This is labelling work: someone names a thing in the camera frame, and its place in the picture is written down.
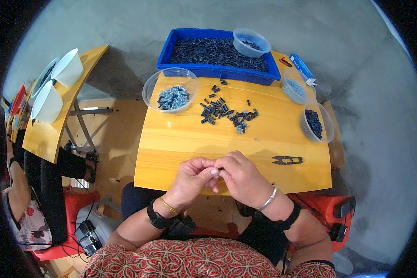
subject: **wooden table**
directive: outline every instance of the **wooden table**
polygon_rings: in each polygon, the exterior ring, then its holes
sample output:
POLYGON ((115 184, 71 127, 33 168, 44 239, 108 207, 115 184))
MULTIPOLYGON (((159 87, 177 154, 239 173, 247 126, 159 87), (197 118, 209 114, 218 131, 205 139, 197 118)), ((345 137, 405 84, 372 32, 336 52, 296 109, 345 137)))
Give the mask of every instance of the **wooden table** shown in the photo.
MULTIPOLYGON (((279 59, 284 56, 290 60, 281 53, 272 51, 272 54, 283 76, 287 66, 279 59)), ((166 79, 162 76, 158 82, 166 79)), ((167 190, 180 162, 198 156, 215 160, 233 150, 244 153, 284 193, 332 186, 328 144, 313 143, 306 138, 299 124, 304 106, 286 97, 279 81, 264 86, 226 80, 228 85, 220 85, 217 78, 198 79, 199 95, 183 113, 166 115, 150 108, 147 110, 137 154, 135 186, 167 190), (203 117, 199 103, 208 99, 214 84, 221 88, 215 100, 222 97, 229 109, 252 112, 253 108, 257 109, 259 116, 247 122, 249 127, 245 134, 238 135, 227 118, 216 119, 216 125, 200 123, 203 117), (247 100, 250 100, 250 106, 247 106, 247 100), (303 157, 304 163, 273 164, 272 157, 279 155, 303 157)), ((302 84, 308 97, 315 99, 313 89, 304 82, 302 84)), ((229 195, 222 179, 219 186, 219 194, 229 195)), ((214 194, 208 189, 202 193, 214 194)))
POLYGON ((79 94, 79 91, 82 88, 83 84, 87 80, 90 72, 94 69, 95 65, 107 49, 108 45, 105 45, 97 47, 95 49, 91 49, 79 55, 80 61, 83 64, 83 74, 78 79, 78 81, 71 87, 67 88, 59 82, 56 82, 54 88, 56 88, 57 92, 63 100, 62 110, 59 116, 57 117, 56 121, 52 125, 41 122, 39 120, 36 120, 34 122, 34 125, 31 125, 31 123, 28 124, 25 132, 25 137, 23 139, 23 148, 25 150, 28 150, 31 153, 49 162, 56 163, 57 154, 59 153, 60 140, 62 138, 63 130, 65 128, 67 129, 68 135, 70 136, 73 145, 76 145, 67 127, 67 119, 70 115, 78 117, 80 126, 82 127, 83 133, 85 134, 85 137, 87 138, 89 145, 92 148, 95 148, 91 140, 91 137, 86 129, 85 123, 83 122, 82 115, 110 113, 112 112, 112 110, 80 110, 79 105, 76 101, 76 97, 79 94))

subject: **woman's left hand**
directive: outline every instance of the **woman's left hand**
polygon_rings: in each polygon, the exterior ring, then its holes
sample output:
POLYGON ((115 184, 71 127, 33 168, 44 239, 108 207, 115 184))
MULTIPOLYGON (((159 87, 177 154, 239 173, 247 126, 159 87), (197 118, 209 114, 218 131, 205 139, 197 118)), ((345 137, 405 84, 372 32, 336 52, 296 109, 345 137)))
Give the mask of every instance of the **woman's left hand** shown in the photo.
POLYGON ((210 187, 213 192, 218 192, 216 182, 219 170, 213 165, 215 161, 202 157, 181 162, 173 185, 163 196, 164 201, 178 211, 183 211, 203 187, 210 187))

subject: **concrete floor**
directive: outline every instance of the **concrete floor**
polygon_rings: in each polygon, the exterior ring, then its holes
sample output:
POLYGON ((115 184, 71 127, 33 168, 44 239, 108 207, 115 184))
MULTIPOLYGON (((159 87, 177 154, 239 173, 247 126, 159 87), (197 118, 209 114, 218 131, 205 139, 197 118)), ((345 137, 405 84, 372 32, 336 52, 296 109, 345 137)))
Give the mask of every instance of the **concrete floor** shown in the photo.
POLYGON ((109 53, 79 99, 140 97, 173 28, 260 32, 272 49, 300 55, 330 99, 346 167, 333 192, 357 198, 337 271, 389 269, 417 216, 417 76, 402 46, 369 1, 53 0, 22 38, 3 95, 10 100, 55 57, 104 44, 109 53))

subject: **clear plastic bowl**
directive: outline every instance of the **clear plastic bowl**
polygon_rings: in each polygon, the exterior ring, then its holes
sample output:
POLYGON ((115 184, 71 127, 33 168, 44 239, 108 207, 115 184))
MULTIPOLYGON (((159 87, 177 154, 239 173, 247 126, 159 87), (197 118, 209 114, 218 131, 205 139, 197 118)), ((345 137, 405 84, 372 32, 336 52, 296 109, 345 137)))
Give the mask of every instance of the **clear plastic bowl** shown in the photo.
POLYGON ((167 114, 178 114, 186 110, 193 103, 199 92, 199 80, 196 75, 183 68, 168 68, 156 72, 145 82, 142 88, 142 99, 151 109, 167 114), (190 94, 189 102, 176 109, 162 110, 158 108, 158 94, 173 86, 183 86, 190 94))
POLYGON ((332 124, 332 119, 330 118, 329 113, 326 111, 326 109, 318 102, 309 101, 305 103, 303 114, 301 114, 300 117, 300 126, 304 135, 314 143, 328 144, 334 138, 334 125, 332 124), (318 137, 313 133, 312 129, 307 123, 306 109, 313 110, 318 113, 318 119, 320 120, 320 123, 323 127, 321 139, 318 139, 318 137))
POLYGON ((283 72, 283 81, 281 82, 281 88, 287 97, 291 101, 297 104, 303 104, 308 101, 317 101, 317 91, 314 86, 307 85, 303 80, 301 72, 296 69, 286 68, 283 72), (302 96, 298 94, 294 87, 288 83, 288 79, 295 80, 305 91, 306 95, 302 96))
POLYGON ((266 38, 261 36, 261 34, 255 32, 254 30, 248 28, 236 28, 233 33, 234 47, 239 53, 241 53, 244 56, 250 58, 259 58, 272 49, 270 43, 266 40, 266 38), (259 46, 262 50, 254 49, 243 43, 243 41, 252 42, 259 46))

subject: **red tool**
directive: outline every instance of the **red tool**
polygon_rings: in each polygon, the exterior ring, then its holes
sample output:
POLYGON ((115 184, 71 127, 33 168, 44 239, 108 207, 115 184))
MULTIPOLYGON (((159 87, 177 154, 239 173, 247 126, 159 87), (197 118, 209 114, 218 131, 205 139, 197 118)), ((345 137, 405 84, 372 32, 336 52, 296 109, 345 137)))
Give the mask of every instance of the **red tool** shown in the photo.
POLYGON ((292 67, 292 65, 288 61, 284 60, 284 57, 283 58, 280 58, 280 62, 283 63, 283 64, 285 64, 286 66, 288 66, 290 68, 292 67))

